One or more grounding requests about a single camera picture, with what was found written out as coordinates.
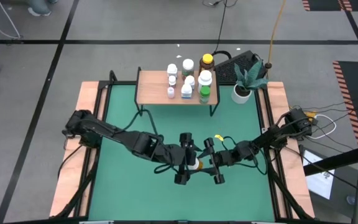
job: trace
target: white pot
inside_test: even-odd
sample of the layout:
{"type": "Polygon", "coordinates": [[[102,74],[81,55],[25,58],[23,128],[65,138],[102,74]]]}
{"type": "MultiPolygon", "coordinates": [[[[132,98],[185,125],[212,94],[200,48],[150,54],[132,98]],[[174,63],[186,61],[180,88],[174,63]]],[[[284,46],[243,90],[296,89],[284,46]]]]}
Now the white pot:
{"type": "Polygon", "coordinates": [[[233,92],[231,93],[231,98],[233,99],[234,102],[236,102],[238,104],[246,103],[248,101],[249,97],[252,95],[252,91],[249,92],[248,96],[240,96],[236,93],[236,86],[237,86],[237,84],[233,88],[233,92]]]}

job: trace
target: brown bottle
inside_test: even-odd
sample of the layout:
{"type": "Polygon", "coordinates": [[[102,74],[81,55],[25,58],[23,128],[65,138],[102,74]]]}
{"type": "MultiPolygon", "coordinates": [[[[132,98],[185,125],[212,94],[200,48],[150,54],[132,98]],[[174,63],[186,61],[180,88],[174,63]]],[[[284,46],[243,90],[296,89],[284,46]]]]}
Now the brown bottle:
{"type": "Polygon", "coordinates": [[[200,69],[198,70],[198,75],[200,75],[201,71],[203,70],[209,70],[212,72],[214,66],[214,57],[211,54],[204,54],[203,58],[200,60],[200,69]]]}

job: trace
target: black keyboard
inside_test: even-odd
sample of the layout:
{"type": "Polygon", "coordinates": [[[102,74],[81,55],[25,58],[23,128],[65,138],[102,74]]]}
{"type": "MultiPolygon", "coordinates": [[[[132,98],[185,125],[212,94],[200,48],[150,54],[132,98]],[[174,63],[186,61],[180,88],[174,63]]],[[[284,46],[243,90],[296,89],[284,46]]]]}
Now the black keyboard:
{"type": "MultiPolygon", "coordinates": [[[[232,59],[229,59],[225,62],[215,65],[216,78],[220,83],[222,82],[236,82],[237,76],[234,71],[234,64],[240,66],[240,70],[243,69],[249,71],[251,67],[258,61],[258,56],[252,53],[250,50],[235,56],[232,59]]],[[[263,67],[260,70],[258,78],[262,78],[266,75],[267,69],[263,67]]]]}

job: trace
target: white cap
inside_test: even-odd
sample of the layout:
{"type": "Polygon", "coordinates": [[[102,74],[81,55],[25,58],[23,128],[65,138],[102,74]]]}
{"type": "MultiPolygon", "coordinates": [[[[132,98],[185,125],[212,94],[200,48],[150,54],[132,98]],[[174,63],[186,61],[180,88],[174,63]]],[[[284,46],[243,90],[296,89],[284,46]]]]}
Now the white cap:
{"type": "Polygon", "coordinates": [[[172,87],[168,87],[167,92],[168,92],[168,95],[174,94],[174,93],[175,93],[175,89],[172,88],[172,87]]]}
{"type": "Polygon", "coordinates": [[[193,75],[188,75],[185,79],[185,83],[186,84],[190,84],[190,85],[194,85],[194,76],[193,75]]]}
{"type": "Polygon", "coordinates": [[[200,162],[198,161],[198,159],[196,158],[196,163],[194,165],[188,165],[189,170],[196,170],[198,169],[200,162]]]}
{"type": "Polygon", "coordinates": [[[170,76],[168,77],[168,82],[169,82],[169,85],[174,85],[174,84],[177,83],[177,78],[174,77],[173,75],[170,75],[170,76]]]}
{"type": "Polygon", "coordinates": [[[176,73],[178,71],[178,68],[175,64],[169,64],[167,68],[168,73],[176,73]]]}
{"type": "Polygon", "coordinates": [[[194,62],[192,59],[185,59],[183,61],[183,68],[186,70],[191,70],[194,68],[194,62]]]}
{"type": "Polygon", "coordinates": [[[200,73],[200,78],[202,81],[207,82],[208,80],[212,79],[212,73],[208,70],[203,70],[200,73]]]}
{"type": "Polygon", "coordinates": [[[191,85],[190,84],[183,84],[183,86],[181,87],[181,92],[182,93],[191,93],[193,89],[191,88],[191,85]]]}

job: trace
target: paper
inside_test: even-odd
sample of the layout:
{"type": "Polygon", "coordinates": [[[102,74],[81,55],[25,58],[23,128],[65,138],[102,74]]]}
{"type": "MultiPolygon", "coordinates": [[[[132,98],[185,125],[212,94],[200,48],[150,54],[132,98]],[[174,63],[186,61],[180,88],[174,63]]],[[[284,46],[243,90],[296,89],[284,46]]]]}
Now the paper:
{"type": "MultiPolygon", "coordinates": [[[[320,157],[309,151],[305,151],[304,157],[311,162],[317,162],[321,160],[320,157]]],[[[305,158],[303,159],[303,166],[310,164],[305,158]]],[[[328,172],[321,172],[319,174],[309,175],[306,177],[306,181],[310,191],[329,200],[334,181],[334,177],[331,174],[328,172]]]]}

